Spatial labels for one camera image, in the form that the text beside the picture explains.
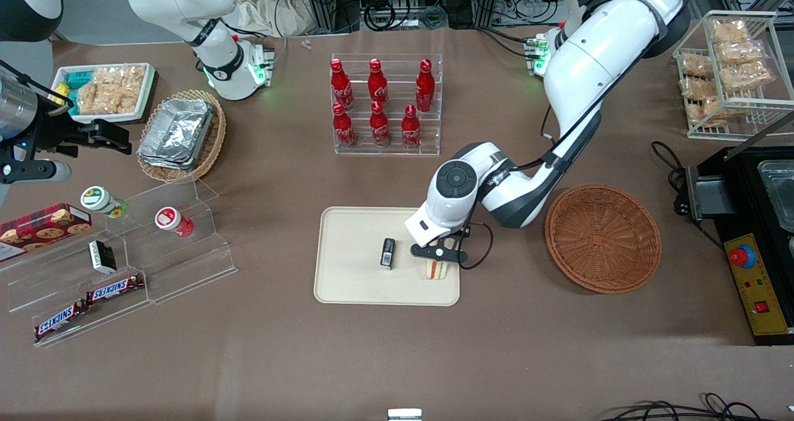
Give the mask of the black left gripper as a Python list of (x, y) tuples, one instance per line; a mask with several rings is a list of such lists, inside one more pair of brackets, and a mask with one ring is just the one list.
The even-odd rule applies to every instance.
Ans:
[(462, 265), (468, 261), (468, 254), (460, 246), (461, 242), (461, 237), (443, 237), (434, 240), (425, 247), (413, 244), (411, 245), (411, 255), (426, 260), (446, 261)]

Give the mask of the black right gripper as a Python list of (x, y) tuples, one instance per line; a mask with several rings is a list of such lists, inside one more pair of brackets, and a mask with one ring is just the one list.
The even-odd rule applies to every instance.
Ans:
[(51, 105), (38, 104), (31, 124), (25, 130), (25, 160), (33, 160), (40, 151), (76, 157), (79, 147), (111, 149), (132, 154), (130, 132), (106, 120), (93, 120), (88, 127), (75, 122), (68, 112), (49, 115)]

